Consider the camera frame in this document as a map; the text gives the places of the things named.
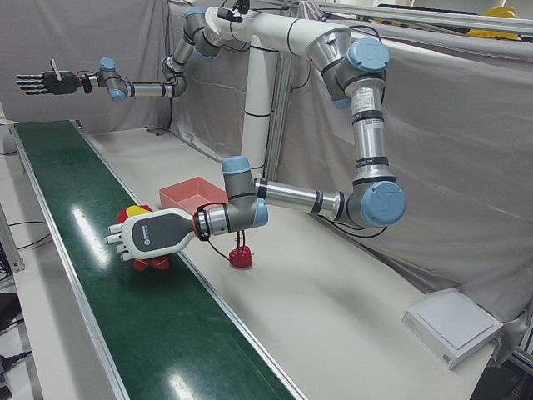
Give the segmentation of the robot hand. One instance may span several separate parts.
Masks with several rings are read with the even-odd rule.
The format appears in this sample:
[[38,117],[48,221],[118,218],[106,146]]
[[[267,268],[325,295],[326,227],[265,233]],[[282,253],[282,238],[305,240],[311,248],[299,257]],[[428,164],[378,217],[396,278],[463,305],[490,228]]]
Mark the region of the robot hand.
[[167,208],[128,217],[108,227],[106,244],[116,244],[122,261],[178,253],[195,237],[192,215]]
[[17,75],[16,84],[27,95],[65,95],[76,92],[81,86],[80,78],[72,72],[61,71],[55,60],[50,60],[51,71],[39,74]]

